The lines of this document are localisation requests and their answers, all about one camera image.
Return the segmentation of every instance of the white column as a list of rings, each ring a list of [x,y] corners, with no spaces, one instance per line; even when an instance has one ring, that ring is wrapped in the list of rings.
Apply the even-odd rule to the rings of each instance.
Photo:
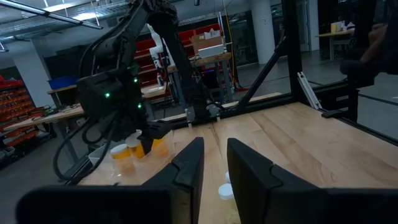
[[[54,105],[47,67],[34,42],[14,42],[8,45],[10,54],[36,107]]]
[[[318,0],[308,0],[311,51],[319,50]]]
[[[251,0],[251,15],[259,64],[265,64],[275,49],[270,0]]]

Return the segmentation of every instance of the wooden tabletop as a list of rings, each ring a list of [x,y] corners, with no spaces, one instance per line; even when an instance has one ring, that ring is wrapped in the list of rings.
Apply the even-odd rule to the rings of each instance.
[[[77,85],[71,85],[71,86],[59,88],[59,89],[56,89],[56,90],[51,90],[51,91],[48,91],[47,93],[48,93],[48,94],[58,93],[58,92],[60,92],[60,91],[71,90],[71,89],[73,89],[73,88],[77,88]]]
[[[13,130],[13,129],[17,129],[17,128],[23,128],[23,127],[30,126],[33,124],[41,124],[41,123],[47,123],[47,122],[52,122],[52,121],[58,121],[60,119],[72,118],[74,116],[83,115],[84,113],[85,112],[83,111],[83,108],[79,104],[78,107],[76,107],[74,109],[66,108],[59,113],[56,113],[56,114],[53,114],[50,116],[46,116],[44,118],[29,118],[25,121],[21,121],[20,123],[8,126],[8,127],[4,128],[4,130],[8,131],[8,130]]]
[[[198,60],[194,60],[194,61],[191,62],[191,65],[195,66],[195,67],[199,67],[199,66],[202,66],[202,65],[208,65],[210,63],[216,63],[216,62],[222,62],[224,60],[229,60],[231,57],[232,57],[231,53],[228,52],[228,53],[225,53],[225,54],[219,54],[219,55],[215,55],[215,56],[212,56],[212,57],[207,57],[207,58],[201,58],[201,59],[198,59]],[[178,71],[178,69],[176,68],[176,66],[171,66],[171,67],[167,68],[167,71],[169,73],[172,73],[172,72]]]
[[[338,36],[338,35],[347,35],[347,34],[353,34],[355,30],[344,30],[344,31],[339,31],[339,32],[334,32],[334,33],[326,33],[326,34],[320,34],[320,35],[316,35],[315,37],[334,37],[334,36]]]
[[[218,187],[226,183],[228,138],[237,138],[319,187],[398,187],[398,147],[336,119],[322,118],[321,112],[301,103],[172,131],[174,155],[195,137],[205,140],[199,223],[240,223],[233,201],[224,201],[218,196]],[[147,161],[137,165],[140,168],[136,173],[118,182],[142,184],[172,158],[160,161],[151,156],[149,154]],[[114,184],[111,167],[108,155],[80,184]]]

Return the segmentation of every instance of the floor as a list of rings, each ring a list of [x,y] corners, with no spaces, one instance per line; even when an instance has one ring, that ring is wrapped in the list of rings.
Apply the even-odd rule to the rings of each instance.
[[[313,86],[337,82],[345,78],[339,71],[339,61],[324,62],[319,59],[319,52],[302,54],[303,72]],[[250,87],[263,66],[258,64],[238,68],[239,81],[242,86]],[[279,59],[277,65],[260,86],[255,96],[269,93],[290,92],[287,59]],[[358,122],[388,136],[398,139],[398,76],[380,74],[374,86],[361,89],[359,97]],[[234,95],[236,100],[244,93]],[[155,111],[157,119],[163,118],[163,110]],[[180,106],[168,108],[166,116],[183,113]],[[87,152],[87,146],[81,138],[75,137],[73,145],[79,156]],[[52,139],[38,147],[31,154],[16,163],[0,170],[0,222],[14,223],[14,208],[19,198],[29,190],[48,184],[60,184],[52,170],[52,158],[62,139]],[[60,158],[61,170],[66,171],[71,164],[65,154]]]

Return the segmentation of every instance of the cardboard box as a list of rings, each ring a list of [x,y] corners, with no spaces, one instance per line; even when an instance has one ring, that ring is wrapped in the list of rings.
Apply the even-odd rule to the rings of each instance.
[[[191,39],[195,55],[199,54],[200,49],[205,49],[212,46],[223,44],[223,37],[214,37],[206,40],[205,35],[194,35]]]

